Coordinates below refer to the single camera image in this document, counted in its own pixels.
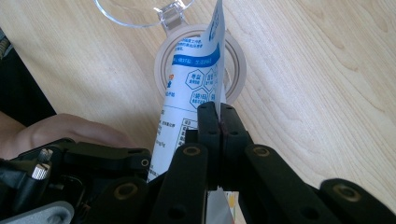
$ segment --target human arm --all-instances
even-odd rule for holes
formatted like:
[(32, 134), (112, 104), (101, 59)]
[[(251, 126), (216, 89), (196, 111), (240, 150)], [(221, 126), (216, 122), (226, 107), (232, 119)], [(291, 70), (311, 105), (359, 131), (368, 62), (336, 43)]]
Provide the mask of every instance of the human arm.
[(24, 127), (0, 111), (0, 158), (12, 159), (24, 151), (64, 137), (110, 147), (135, 147), (126, 134), (77, 116), (55, 115)]

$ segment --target wooden surface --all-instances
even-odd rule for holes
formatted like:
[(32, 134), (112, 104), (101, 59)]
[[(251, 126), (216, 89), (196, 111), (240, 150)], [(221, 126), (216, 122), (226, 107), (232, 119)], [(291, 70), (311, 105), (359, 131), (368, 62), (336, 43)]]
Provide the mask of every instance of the wooden surface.
[[(197, 0), (189, 23), (209, 23)], [(256, 143), (318, 187), (351, 180), (396, 212), (396, 1), (225, 1), (247, 57), (233, 104)], [(0, 26), (58, 113), (109, 124), (152, 148), (165, 33), (122, 27), (90, 0), (0, 1)]]

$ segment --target blue stripe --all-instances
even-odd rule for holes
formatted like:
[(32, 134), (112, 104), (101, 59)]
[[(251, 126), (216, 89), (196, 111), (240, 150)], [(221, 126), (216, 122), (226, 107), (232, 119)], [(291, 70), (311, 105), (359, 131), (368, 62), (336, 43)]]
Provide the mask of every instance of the blue stripe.
[(182, 65), (187, 67), (210, 67), (214, 65), (220, 58), (219, 44), (213, 53), (204, 57), (192, 57), (183, 54), (175, 54), (172, 65)]

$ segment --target human hand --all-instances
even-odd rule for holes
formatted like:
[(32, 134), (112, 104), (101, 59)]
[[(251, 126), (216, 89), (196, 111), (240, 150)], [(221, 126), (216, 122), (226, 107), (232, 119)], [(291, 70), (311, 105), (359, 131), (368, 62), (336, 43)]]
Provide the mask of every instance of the human hand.
[(60, 114), (43, 119), (29, 127), (18, 127), (17, 131), (7, 132), (7, 137), (0, 141), (0, 158), (12, 159), (24, 151), (41, 147), (61, 138), (71, 138), (76, 142), (87, 142), (109, 147), (136, 147), (134, 142), (105, 124), (86, 119)]

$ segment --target wooden table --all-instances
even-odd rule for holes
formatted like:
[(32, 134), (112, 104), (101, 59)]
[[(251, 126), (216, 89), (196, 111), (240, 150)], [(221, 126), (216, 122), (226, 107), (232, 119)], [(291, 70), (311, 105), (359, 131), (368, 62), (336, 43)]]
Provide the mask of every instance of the wooden table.
[[(197, 0), (191, 24), (216, 1)], [(308, 184), (342, 177), (396, 212), (396, 2), (225, 1), (247, 58), (233, 104), (256, 143)], [(93, 1), (0, 1), (0, 26), (57, 113), (100, 121), (152, 148), (165, 32), (122, 27)]]

